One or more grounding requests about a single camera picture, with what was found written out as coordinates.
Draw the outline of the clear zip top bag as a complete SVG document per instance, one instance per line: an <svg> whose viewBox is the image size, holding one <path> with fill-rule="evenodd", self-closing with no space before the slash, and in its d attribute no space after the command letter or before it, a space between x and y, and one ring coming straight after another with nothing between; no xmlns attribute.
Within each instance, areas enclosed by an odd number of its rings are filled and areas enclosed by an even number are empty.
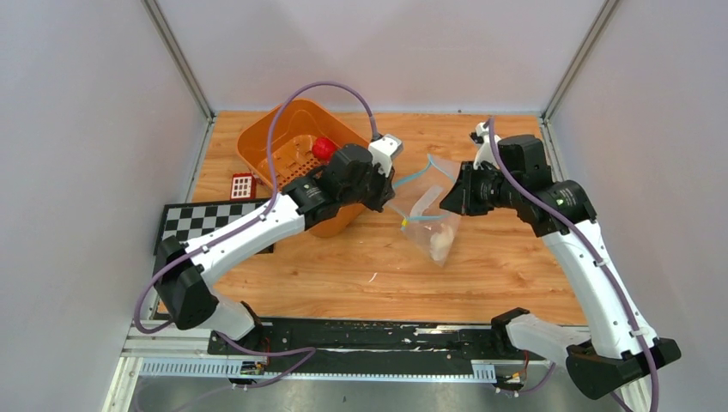
<svg viewBox="0 0 728 412"><path fill-rule="evenodd" d="M441 264L430 257L430 237L441 225L450 225L456 238L461 216L440 209L439 204L453 187L459 168L457 161L430 154L422 170L393 183L395 197L387 203L401 216L400 230L404 236L440 267L446 261Z"/></svg>

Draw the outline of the red toy apple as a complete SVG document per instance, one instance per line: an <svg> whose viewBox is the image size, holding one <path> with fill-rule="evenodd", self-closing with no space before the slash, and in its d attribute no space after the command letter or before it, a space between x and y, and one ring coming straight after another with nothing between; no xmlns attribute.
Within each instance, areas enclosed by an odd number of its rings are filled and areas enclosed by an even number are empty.
<svg viewBox="0 0 728 412"><path fill-rule="evenodd" d="M338 150L338 146L326 136L318 136L314 139L311 152L321 162L329 162Z"/></svg>

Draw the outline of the white toy mushroom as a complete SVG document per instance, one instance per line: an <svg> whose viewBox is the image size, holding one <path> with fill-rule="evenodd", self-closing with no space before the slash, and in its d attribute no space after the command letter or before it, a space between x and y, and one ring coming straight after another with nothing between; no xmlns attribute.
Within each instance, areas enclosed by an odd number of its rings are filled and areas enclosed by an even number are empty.
<svg viewBox="0 0 728 412"><path fill-rule="evenodd" d="M450 225L441 225L430 237L429 254L437 263L444 263L452 247L455 231Z"/></svg>

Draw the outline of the orange plastic basket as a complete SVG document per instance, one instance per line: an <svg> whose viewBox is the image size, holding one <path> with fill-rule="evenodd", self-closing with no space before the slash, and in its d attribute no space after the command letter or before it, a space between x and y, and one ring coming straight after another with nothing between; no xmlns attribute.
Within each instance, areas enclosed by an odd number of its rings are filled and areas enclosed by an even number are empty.
<svg viewBox="0 0 728 412"><path fill-rule="evenodd" d="M237 141L239 157L268 186L272 184L267 156L268 132L277 112L276 108L271 110L243 130ZM367 139L317 102L294 100L278 119L271 141L278 190L321 164L312 153L313 144L319 137L328 138L337 148L348 143L368 146Z"/></svg>

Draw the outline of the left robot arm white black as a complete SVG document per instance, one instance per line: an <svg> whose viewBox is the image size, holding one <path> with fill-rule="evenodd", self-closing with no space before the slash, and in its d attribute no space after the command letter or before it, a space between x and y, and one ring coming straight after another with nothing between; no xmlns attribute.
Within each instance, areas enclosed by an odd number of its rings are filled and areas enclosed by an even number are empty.
<svg viewBox="0 0 728 412"><path fill-rule="evenodd" d="M380 212L394 197L393 161L403 144L386 135L363 148L347 144L329 163L285 185L268 202L215 231L186 242L164 239L155 254L154 288L179 330L198 327L229 337L242 354L262 346L251 309L214 290L234 266L276 242L360 204Z"/></svg>

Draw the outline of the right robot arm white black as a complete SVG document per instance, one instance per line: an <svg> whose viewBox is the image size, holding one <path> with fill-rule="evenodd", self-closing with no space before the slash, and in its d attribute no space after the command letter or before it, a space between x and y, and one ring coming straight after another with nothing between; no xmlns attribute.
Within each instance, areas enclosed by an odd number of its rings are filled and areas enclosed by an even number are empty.
<svg viewBox="0 0 728 412"><path fill-rule="evenodd" d="M492 319L494 353L537 354L566 369L593 400L679 360L677 342L656 333L624 287L585 189L553 179L543 143L532 135L488 137L486 130L470 137L476 157L461 164L440 207L467 216L515 211L556 258L588 325L585 332L570 330L518 307Z"/></svg>

